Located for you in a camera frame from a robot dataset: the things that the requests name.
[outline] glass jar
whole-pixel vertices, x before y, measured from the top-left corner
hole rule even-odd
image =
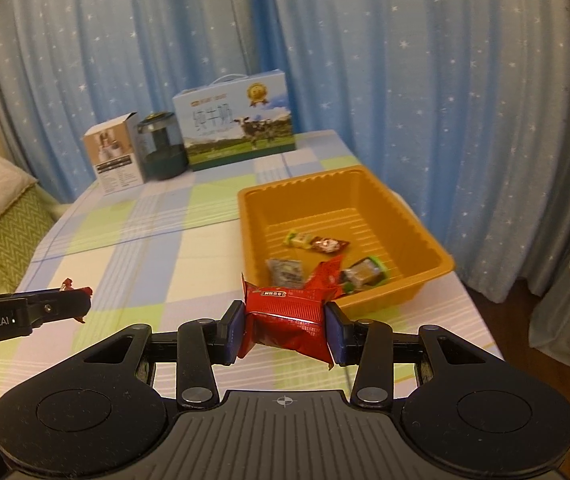
[[[145,173],[165,180],[188,168],[187,152],[174,112],[156,112],[138,124],[139,146]]]

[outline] metal screw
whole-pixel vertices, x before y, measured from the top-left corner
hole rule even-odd
[[[210,400],[212,398],[212,392],[209,391],[207,388],[203,388],[202,386],[194,386],[193,388],[187,388],[181,394],[183,400],[187,402],[205,402],[206,400]]]
[[[359,389],[356,396],[363,402],[383,402],[387,398],[387,392],[383,388],[368,386]]]

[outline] container lid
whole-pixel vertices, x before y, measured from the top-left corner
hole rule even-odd
[[[139,134],[161,130],[176,123],[174,112],[153,112],[137,125]]]

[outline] yellow basket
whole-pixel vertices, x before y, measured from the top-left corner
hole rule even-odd
[[[291,229],[347,240],[343,268],[376,256],[389,270],[383,285],[336,303],[351,319],[411,300],[421,286],[454,269],[454,260],[416,217],[364,166],[323,171],[238,193],[245,278],[270,286],[268,258],[300,260],[308,276],[329,257],[287,247]]]

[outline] table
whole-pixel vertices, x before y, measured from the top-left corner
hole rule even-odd
[[[236,193],[244,187],[358,160],[333,131],[297,136],[297,150],[105,196],[91,186],[37,248],[19,290],[60,286],[94,289],[86,324],[64,320],[0,343],[0,396],[16,384],[134,323],[170,332],[200,317],[220,319],[242,299]],[[412,300],[372,314],[396,332],[439,324],[500,356],[476,307],[452,272],[427,283]],[[175,396],[175,366],[159,364],[154,387]],[[354,367],[334,367],[295,352],[255,346],[231,367],[215,365],[220,393],[243,389],[343,389]],[[412,365],[395,365],[395,396],[415,388]]]

